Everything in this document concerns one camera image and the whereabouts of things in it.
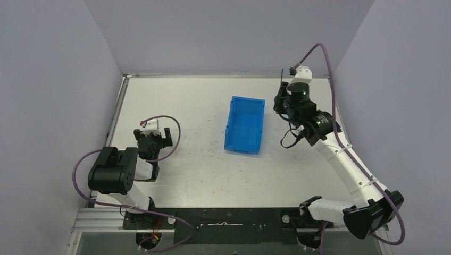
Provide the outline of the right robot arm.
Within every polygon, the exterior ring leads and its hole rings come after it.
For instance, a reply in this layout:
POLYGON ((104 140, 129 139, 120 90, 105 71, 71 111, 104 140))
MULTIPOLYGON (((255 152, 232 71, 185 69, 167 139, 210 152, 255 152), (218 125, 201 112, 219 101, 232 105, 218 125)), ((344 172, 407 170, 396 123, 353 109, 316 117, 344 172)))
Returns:
POLYGON ((352 201, 341 202, 314 196, 299 205, 300 222, 308 228, 319 222, 344 225, 358 239, 365 239, 392 221, 403 195, 380 183, 356 155, 332 115, 317 109, 304 82, 282 81, 274 98, 276 113, 299 129, 296 139, 306 139, 337 173, 352 201))

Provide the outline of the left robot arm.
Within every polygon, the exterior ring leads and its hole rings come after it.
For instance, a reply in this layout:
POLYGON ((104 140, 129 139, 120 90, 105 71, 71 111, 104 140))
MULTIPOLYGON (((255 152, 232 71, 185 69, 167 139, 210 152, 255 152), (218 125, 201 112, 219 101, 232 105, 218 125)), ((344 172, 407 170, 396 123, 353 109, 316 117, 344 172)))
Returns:
POLYGON ((164 128, 164 135, 159 128, 135 129, 133 135, 136 147, 125 150, 104 147, 100 151, 88 174, 88 186, 128 206, 127 212, 137 216, 138 224, 150 229, 158 221, 155 203, 137 187, 136 182, 156 181, 160 171, 157 161, 160 151, 172 147, 173 141, 168 127, 164 128))

